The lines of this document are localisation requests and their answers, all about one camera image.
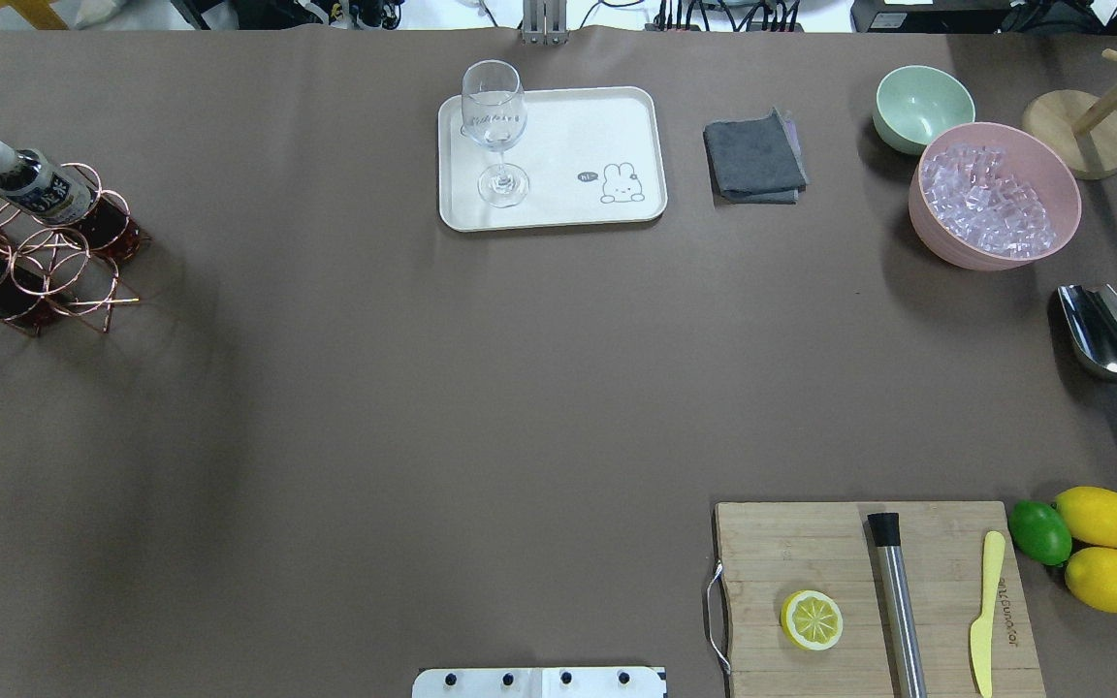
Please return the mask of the copper wire bottle basket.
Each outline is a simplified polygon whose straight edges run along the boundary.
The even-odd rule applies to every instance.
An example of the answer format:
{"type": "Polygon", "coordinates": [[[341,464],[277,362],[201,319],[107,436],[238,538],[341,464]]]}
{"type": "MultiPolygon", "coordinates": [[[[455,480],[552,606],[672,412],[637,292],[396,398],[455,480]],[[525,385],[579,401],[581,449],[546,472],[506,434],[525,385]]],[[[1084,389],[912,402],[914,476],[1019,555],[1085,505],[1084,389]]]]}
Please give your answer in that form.
{"type": "MultiPolygon", "coordinates": [[[[92,168],[82,163],[65,163],[63,168],[74,169],[97,193],[109,197],[130,216],[127,202],[102,187],[92,168]]],[[[80,243],[67,238],[67,231],[66,227],[42,224],[0,194],[0,255],[12,266],[40,275],[45,290],[39,295],[58,314],[56,322],[74,318],[89,329],[109,332],[115,310],[141,304],[141,293],[128,286],[121,269],[123,264],[84,250],[80,243]]],[[[56,322],[36,329],[23,329],[4,321],[0,321],[0,326],[36,336],[56,322]]]]}

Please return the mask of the tea bottle white cap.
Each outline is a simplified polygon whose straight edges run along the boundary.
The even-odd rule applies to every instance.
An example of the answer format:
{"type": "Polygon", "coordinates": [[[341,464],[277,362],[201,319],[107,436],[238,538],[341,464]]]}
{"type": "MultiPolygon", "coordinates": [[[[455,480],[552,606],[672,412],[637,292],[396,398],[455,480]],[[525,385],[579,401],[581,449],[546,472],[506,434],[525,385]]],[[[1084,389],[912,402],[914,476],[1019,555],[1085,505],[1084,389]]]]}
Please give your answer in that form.
{"type": "Polygon", "coordinates": [[[136,256],[144,241],[141,227],[109,197],[37,150],[0,141],[0,194],[42,224],[66,227],[73,242],[116,264],[136,256]]]}

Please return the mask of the clear wine glass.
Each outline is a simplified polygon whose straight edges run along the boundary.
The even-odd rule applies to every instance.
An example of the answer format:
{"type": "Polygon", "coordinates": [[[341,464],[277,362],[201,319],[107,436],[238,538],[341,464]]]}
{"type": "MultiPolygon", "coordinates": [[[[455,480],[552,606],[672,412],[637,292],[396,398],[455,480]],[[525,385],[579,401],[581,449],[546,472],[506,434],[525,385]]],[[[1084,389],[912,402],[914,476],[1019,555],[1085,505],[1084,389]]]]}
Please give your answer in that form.
{"type": "Polygon", "coordinates": [[[461,108],[464,135],[499,159],[478,178],[480,199],[497,208],[518,205],[527,195],[529,180],[505,156],[527,127],[519,71],[502,59],[474,63],[464,71],[461,108]]]}

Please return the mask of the folded grey cloth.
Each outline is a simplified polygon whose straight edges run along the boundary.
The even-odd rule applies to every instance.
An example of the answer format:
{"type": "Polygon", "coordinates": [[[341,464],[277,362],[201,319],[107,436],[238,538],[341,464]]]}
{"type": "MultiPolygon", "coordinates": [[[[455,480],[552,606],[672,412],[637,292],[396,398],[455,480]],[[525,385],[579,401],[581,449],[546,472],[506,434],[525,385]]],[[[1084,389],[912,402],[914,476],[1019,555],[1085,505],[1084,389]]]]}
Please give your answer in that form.
{"type": "Polygon", "coordinates": [[[720,197],[737,204],[798,204],[810,185],[787,111],[757,119],[713,122],[701,133],[720,197]]]}

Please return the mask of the bamboo cutting board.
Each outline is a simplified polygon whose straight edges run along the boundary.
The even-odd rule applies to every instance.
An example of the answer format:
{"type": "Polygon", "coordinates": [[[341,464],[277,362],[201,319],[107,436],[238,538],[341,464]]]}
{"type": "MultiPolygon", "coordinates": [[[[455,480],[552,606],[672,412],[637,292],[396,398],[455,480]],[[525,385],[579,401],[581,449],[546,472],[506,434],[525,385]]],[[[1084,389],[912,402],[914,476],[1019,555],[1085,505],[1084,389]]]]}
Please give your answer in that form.
{"type": "Polygon", "coordinates": [[[899,694],[878,554],[866,517],[895,511],[930,697],[975,697],[970,627],[981,605],[981,547],[1008,530],[1001,501],[723,501],[715,513],[728,614],[733,697],[899,694]],[[781,628],[799,590],[832,596],[846,620],[824,652],[781,628]]]}

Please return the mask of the half lemon slice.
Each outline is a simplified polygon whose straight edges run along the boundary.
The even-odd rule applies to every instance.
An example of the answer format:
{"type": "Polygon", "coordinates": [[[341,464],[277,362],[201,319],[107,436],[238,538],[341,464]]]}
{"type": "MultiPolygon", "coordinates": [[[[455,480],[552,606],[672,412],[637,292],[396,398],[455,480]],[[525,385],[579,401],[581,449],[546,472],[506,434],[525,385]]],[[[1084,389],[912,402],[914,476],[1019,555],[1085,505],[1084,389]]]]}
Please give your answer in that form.
{"type": "Polygon", "coordinates": [[[794,646],[820,652],[842,640],[844,618],[838,602],[818,590],[798,590],[784,600],[780,624],[794,646]]]}

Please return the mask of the mint green bowl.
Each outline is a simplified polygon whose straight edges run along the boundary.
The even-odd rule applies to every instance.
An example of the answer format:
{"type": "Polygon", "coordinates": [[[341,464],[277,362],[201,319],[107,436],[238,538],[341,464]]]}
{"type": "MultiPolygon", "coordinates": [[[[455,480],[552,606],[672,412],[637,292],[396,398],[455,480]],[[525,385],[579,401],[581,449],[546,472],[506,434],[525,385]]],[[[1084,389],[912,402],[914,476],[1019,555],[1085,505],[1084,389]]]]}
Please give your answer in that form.
{"type": "Polygon", "coordinates": [[[922,154],[941,133],[975,119],[975,104],[965,84],[939,68],[895,68],[875,93],[875,131],[888,146],[907,155],[922,154]]]}

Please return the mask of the pink bowl of ice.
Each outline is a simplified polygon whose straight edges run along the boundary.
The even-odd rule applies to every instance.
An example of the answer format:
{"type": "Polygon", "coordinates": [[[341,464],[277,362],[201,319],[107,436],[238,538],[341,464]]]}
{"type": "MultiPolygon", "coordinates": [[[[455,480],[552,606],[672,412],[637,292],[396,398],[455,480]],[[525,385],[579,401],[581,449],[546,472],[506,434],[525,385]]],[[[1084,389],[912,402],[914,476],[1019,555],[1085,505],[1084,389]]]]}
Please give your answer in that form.
{"type": "Polygon", "coordinates": [[[922,242],[947,262],[1008,270],[1061,250],[1082,199],[1054,150],[1009,125],[972,122],[925,149],[909,211],[922,242]]]}

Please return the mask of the yellow plastic knife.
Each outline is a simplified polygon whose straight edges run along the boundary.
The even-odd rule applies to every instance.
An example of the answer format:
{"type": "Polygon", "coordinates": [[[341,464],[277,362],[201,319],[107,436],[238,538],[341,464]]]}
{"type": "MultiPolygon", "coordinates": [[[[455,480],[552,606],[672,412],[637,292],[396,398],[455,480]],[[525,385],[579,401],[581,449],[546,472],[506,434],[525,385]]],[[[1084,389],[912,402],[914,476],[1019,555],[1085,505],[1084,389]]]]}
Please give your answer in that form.
{"type": "Polygon", "coordinates": [[[992,650],[996,622],[997,586],[1005,564],[1005,535],[987,530],[981,542],[978,615],[968,630],[968,653],[973,680],[980,697],[993,697],[992,650]]]}

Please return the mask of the steel ice scoop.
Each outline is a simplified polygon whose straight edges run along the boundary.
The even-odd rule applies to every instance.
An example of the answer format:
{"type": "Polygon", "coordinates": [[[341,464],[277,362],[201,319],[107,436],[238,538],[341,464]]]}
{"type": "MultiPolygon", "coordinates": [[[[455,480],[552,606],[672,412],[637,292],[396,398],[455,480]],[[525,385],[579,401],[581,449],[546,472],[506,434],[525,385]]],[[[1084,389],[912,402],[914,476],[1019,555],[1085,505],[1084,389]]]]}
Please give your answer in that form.
{"type": "Polygon", "coordinates": [[[1117,291],[1111,284],[1058,287],[1076,357],[1090,374],[1117,383],[1117,291]]]}

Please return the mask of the yellow lemon upper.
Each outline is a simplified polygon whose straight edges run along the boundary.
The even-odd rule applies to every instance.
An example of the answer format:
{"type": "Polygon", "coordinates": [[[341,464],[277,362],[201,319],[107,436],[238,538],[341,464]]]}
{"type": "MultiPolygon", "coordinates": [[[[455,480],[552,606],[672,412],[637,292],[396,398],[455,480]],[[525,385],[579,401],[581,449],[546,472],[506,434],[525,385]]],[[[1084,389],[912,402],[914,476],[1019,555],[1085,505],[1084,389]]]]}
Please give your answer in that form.
{"type": "Polygon", "coordinates": [[[1054,509],[1073,539],[1117,549],[1117,491],[1092,486],[1068,488],[1054,496],[1054,509]]]}

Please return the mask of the yellow lemon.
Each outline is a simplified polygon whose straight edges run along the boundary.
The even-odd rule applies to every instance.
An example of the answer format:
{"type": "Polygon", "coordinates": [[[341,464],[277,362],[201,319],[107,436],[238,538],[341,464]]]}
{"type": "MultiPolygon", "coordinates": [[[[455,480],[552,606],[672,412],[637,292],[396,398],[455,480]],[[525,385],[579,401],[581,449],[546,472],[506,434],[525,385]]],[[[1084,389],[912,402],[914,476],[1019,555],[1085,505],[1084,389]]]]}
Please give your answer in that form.
{"type": "Polygon", "coordinates": [[[1117,614],[1117,549],[1089,547],[1075,552],[1065,567],[1065,583],[1083,604],[1117,614]]]}
{"type": "Polygon", "coordinates": [[[1092,486],[1068,488],[1054,496],[1054,509],[1073,539],[1117,549],[1117,491],[1092,486]]]}

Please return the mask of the wooden cup tree stand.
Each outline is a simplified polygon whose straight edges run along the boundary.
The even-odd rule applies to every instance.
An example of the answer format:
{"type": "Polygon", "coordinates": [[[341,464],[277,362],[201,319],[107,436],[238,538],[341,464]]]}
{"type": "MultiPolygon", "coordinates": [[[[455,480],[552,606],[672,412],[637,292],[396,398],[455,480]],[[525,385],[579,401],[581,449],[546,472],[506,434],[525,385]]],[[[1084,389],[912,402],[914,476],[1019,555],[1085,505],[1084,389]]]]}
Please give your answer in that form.
{"type": "MultiPolygon", "coordinates": [[[[1117,63],[1117,49],[1105,48],[1101,57],[1117,63]]],[[[1054,150],[1073,176],[1117,174],[1117,82],[1101,96],[1073,89],[1041,94],[1024,109],[1021,125],[1054,150]]]]}

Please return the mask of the yellow lemon lower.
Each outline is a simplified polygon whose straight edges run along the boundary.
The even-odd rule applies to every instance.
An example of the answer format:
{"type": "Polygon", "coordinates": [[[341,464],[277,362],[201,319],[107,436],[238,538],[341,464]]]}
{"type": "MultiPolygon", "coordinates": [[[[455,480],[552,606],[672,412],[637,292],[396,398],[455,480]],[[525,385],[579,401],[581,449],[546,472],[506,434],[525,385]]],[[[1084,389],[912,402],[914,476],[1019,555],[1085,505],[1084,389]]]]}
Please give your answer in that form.
{"type": "Polygon", "coordinates": [[[1117,549],[1089,547],[1075,552],[1065,567],[1065,583],[1083,604],[1117,614],[1117,549]]]}

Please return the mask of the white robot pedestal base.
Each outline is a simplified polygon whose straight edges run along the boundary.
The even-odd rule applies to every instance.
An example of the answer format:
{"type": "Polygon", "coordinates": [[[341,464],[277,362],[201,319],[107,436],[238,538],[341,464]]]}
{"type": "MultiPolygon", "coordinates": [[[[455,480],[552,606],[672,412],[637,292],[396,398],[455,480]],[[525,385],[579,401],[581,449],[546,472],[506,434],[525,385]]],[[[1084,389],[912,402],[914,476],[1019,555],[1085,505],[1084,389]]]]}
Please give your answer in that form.
{"type": "Polygon", "coordinates": [[[412,697],[666,697],[663,668],[571,666],[433,668],[417,676],[412,697]]]}

